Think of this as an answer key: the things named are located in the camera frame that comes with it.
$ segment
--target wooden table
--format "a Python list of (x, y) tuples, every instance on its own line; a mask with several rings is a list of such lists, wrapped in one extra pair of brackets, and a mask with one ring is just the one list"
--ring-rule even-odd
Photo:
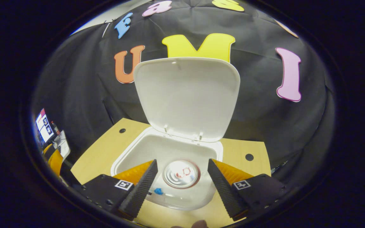
[[(149, 124), (121, 119), (85, 151), (72, 167), (72, 173), (81, 184), (100, 174), (111, 175), (113, 162), (149, 126)], [(124, 133), (119, 132), (122, 128), (126, 129)], [(220, 141), (223, 145), (224, 163), (254, 176), (262, 173), (271, 174), (270, 162), (263, 142), (225, 138)], [(253, 155), (252, 161), (245, 159), (248, 153)], [(194, 222), (202, 219), (207, 222), (209, 228), (233, 223), (217, 191), (209, 204), (193, 211), (170, 209), (145, 200), (134, 221), (148, 227), (170, 228), (179, 225), (191, 228)]]

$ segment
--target monitor screen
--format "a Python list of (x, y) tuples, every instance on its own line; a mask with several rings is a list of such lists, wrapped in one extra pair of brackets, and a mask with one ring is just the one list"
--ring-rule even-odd
[(45, 109), (42, 109), (42, 111), (40, 111), (40, 114), (36, 119), (36, 126), (39, 132), (39, 140), (41, 141), (42, 145), (54, 136), (54, 132), (51, 125), (49, 124)]

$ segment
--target computer monitor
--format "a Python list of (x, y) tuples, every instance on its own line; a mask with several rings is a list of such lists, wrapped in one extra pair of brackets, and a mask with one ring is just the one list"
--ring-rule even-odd
[(45, 109), (43, 108), (40, 111), (40, 114), (36, 118), (36, 127), (37, 127), (37, 139), (42, 146), (42, 149), (45, 148), (46, 144), (53, 139), (55, 136), (55, 132), (52, 126), (49, 124), (49, 120), (46, 116)]

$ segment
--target bottle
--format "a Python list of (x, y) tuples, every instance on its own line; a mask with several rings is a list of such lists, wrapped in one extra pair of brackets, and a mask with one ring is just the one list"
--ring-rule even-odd
[(56, 134), (59, 135), (60, 131), (58, 130), (57, 126), (53, 123), (53, 121), (52, 121), (52, 125), (53, 125), (54, 131), (56, 132)]

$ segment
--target white plastic container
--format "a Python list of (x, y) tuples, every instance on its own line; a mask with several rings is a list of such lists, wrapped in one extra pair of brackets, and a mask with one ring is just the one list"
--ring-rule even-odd
[[(158, 174), (147, 200), (187, 211), (207, 205), (215, 193), (207, 172), (208, 160), (222, 161), (223, 146), (219, 140), (236, 105), (238, 71), (219, 59), (164, 58), (139, 63), (134, 79), (151, 127), (116, 159), (111, 175), (157, 159)], [(164, 181), (164, 168), (175, 160), (188, 160), (197, 166), (197, 183), (178, 189)], [(153, 192), (156, 188), (163, 193)]]

